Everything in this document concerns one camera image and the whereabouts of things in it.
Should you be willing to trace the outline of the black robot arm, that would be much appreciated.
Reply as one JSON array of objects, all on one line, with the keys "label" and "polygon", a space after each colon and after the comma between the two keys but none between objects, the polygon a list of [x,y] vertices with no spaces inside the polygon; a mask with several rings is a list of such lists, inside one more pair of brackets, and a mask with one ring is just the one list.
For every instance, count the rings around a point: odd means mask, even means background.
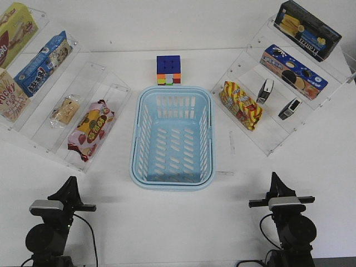
[{"label": "black robot arm", "polygon": [[33,266],[74,266],[64,250],[76,211],[95,212],[96,205],[84,204],[80,198],[77,178],[71,176],[63,186],[46,200],[35,200],[29,207],[43,223],[34,226],[25,239],[26,248],[33,254]]},{"label": "black robot arm", "polygon": [[267,206],[279,238],[279,245],[271,251],[263,266],[314,266],[311,242],[317,236],[315,224],[302,212],[306,204],[315,201],[313,196],[300,196],[288,188],[276,174],[271,175],[266,197],[250,200],[249,207]]}]

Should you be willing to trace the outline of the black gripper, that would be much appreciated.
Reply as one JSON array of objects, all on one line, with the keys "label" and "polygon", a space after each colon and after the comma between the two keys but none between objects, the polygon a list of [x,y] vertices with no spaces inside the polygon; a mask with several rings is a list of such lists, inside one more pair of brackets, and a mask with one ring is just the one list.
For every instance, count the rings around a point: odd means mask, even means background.
[{"label": "black gripper", "polygon": [[94,204],[84,204],[80,198],[77,177],[70,176],[57,193],[49,196],[47,200],[59,201],[63,205],[63,213],[66,220],[73,222],[76,212],[95,212]]},{"label": "black gripper", "polygon": [[264,199],[249,200],[248,207],[268,207],[268,201],[272,197],[296,196],[302,205],[300,206],[283,206],[272,209],[273,214],[300,214],[306,210],[306,204],[312,204],[315,201],[314,196],[297,196],[296,192],[288,188],[279,178],[276,172],[272,172],[270,191],[266,193]]}]

